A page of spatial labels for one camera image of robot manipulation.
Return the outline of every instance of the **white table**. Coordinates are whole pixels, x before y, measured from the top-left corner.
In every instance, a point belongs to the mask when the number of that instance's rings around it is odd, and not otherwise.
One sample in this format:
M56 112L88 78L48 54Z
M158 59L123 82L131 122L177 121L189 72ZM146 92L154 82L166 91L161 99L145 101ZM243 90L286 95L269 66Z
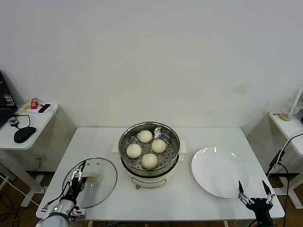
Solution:
M36 216L42 218L41 208L61 193L62 183L70 169L90 157L104 157L117 169L117 183L111 195L101 204L88 208L86 220L132 221L197 221L254 219L255 215L239 199L215 197L195 181L191 159L201 148L218 145L233 150L250 168L247 195L266 197L262 180L268 182L255 154L240 128L175 128L181 140L187 142L187 155L179 162L176 174L167 184L154 189L137 190L127 171L111 152L116 139L125 128L79 128L75 132L58 169L40 203ZM270 211L272 218L281 218L284 211L277 197ZM54 202L49 210L57 204Z
M26 171L21 167L18 160L16 160L11 154L10 150L27 150L32 147L38 136L41 134L47 123L50 121L54 113L58 110L57 104L52 104L52 110L49 110L45 114L27 113L18 111L19 114L28 114L30 116L31 126L36 128L36 132L31 135L27 141L23 143L14 142L14 134L17 131L15 127L11 127L8 122L6 122L0 128L0 158L2 164L19 177L24 183L26 183L31 190L28 192L27 196L33 198L35 193L44 193L45 188L41 186L40 182L43 179L43 175L38 175L36 179L32 178ZM23 128L28 126L28 117L20 116L18 117L20 122L19 127ZM30 200L24 198L21 206L27 207Z
M286 122L280 118L279 113L280 113L279 111L271 111L269 113L269 116L287 139L290 139L291 137L299 134L300 132L303 132L303 124L298 119L292 117L290 121ZM296 153L299 156L303 157L303 136L294 138L290 142L290 144L292 145ZM287 179L285 177L279 177L279 179L283 184L283 187L275 188L275 193L277 195L286 195ZM303 208L299 198L294 192L294 189L302 183L303 183L303 173L299 174L289 182L288 196L296 209Z

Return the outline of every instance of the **white wall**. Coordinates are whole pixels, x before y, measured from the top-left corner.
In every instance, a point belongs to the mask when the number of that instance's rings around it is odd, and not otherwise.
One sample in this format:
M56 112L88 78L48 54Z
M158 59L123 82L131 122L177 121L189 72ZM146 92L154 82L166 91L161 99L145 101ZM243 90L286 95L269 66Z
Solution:
M0 69L78 126L240 126L303 84L301 0L5 0Z

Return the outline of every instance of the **table leg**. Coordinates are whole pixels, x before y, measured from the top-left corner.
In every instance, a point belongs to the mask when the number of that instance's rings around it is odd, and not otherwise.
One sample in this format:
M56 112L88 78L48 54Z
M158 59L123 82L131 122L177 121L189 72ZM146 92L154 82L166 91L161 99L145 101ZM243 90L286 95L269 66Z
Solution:
M36 177L36 181L38 183L41 183L43 178L44 178L44 175L38 175ZM43 186L43 187L44 187L44 189L42 188L42 190L39 190L39 191L37 191L35 189L30 189L29 192L27 193L27 197L29 197L30 199L33 199L35 194L44 194L44 192L46 192L46 190L47 190L47 186ZM28 207L29 206L30 200L27 197L24 197L24 200L21 203L21 207Z
M224 223L224 227L228 227L228 222L227 221L223 221Z
M32 198L35 193L44 193L44 189L40 184L44 177L43 175L37 176L36 179L38 181L36 181L21 167L21 164L14 159L14 157L9 153L9 151L1 150L1 156L5 160L5 162L2 162L2 164L31 188L31 190L29 191L30 198ZM22 202L21 206L26 206L26 204L27 202Z
M286 195L287 178L286 177L279 177L279 179L280 179L281 183L283 184L283 187L282 188L274 188L275 194L276 195ZM289 182L288 196L289 196L290 200L292 201L292 203L293 203L293 205L296 209L302 209L303 208L298 196L294 192L294 189L302 183L303 183L303 174L299 174L298 176L296 176L294 179L292 179Z
M8 176L10 180L15 180L16 176L13 175L4 165L0 163L0 173L2 173L5 176Z

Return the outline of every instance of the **mouse cable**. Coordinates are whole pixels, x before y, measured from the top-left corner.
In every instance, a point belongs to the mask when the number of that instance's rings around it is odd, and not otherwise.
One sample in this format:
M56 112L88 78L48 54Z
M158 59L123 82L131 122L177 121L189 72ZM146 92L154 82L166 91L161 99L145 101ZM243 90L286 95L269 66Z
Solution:
M31 124L31 122L30 122L30 117L29 117L29 115L28 114L18 114L18 113L15 113L15 114L12 114L11 115L12 117L23 117L23 116L27 116L28 117L28 126L27 127L29 127L30 126L30 124Z

